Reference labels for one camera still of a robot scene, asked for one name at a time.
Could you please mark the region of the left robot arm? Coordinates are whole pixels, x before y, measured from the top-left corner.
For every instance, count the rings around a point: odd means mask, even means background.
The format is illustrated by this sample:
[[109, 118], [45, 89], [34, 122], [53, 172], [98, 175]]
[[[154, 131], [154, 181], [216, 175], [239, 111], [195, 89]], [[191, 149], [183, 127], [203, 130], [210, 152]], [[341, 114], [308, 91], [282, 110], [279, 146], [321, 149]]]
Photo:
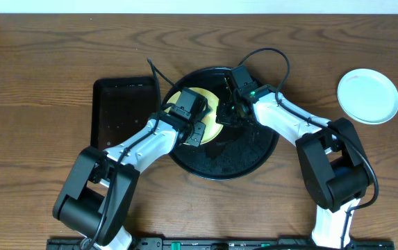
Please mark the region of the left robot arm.
[[178, 145], [198, 147], [209, 111], [205, 96], [181, 90], [148, 119], [145, 127], [103, 151], [87, 147], [78, 155], [53, 207], [53, 217], [85, 236], [81, 249], [127, 249], [123, 227], [140, 174]]

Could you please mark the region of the light blue plate top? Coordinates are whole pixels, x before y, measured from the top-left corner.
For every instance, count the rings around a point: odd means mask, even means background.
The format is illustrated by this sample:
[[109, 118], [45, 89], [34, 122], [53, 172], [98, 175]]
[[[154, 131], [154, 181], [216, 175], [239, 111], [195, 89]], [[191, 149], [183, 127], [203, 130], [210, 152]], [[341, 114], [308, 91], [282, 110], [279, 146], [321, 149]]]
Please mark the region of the light blue plate top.
[[340, 107], [363, 124], [383, 124], [398, 112], [398, 91], [394, 83], [373, 69], [354, 69], [338, 83]]

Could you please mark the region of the yellow plate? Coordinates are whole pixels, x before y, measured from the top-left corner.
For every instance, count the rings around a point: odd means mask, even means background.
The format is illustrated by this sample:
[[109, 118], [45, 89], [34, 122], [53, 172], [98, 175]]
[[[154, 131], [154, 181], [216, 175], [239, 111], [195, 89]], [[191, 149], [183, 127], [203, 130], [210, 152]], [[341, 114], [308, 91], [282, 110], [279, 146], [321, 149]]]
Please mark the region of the yellow plate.
[[[187, 87], [187, 88], [194, 90], [195, 92], [198, 92], [199, 94], [205, 96], [205, 98], [207, 98], [207, 100], [208, 100], [208, 108], [210, 110], [207, 112], [205, 117], [202, 119], [202, 122], [206, 125], [206, 128], [205, 128], [205, 132], [204, 132], [204, 136], [201, 141], [201, 144], [205, 144], [207, 142], [210, 142], [214, 138], [216, 138], [223, 128], [222, 125], [220, 125], [216, 122], [216, 111], [217, 111], [217, 105], [218, 105], [219, 99], [217, 98], [217, 96], [215, 94], [213, 94], [209, 90], [205, 90], [200, 87]], [[179, 95], [180, 95], [180, 91], [176, 92], [168, 99], [168, 102], [163, 106], [163, 110], [165, 112], [168, 113], [169, 103], [175, 103], [175, 101], [179, 98]], [[185, 128], [186, 128], [186, 122], [185, 122], [185, 126], [179, 132], [179, 135], [181, 135], [181, 139], [185, 138], [185, 134], [184, 134], [186, 132]]]

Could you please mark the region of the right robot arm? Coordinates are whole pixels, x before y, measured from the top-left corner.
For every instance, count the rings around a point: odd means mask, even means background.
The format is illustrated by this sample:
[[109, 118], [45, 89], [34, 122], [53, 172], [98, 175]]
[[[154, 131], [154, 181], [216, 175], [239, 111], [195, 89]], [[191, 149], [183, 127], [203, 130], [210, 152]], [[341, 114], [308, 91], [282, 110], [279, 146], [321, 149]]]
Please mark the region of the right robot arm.
[[260, 124], [297, 150], [304, 185], [317, 204], [312, 240], [319, 247], [344, 249], [355, 210], [371, 206], [379, 184], [353, 124], [314, 116], [289, 102], [270, 85], [261, 85], [243, 65], [226, 77], [231, 96], [217, 107], [225, 126]]

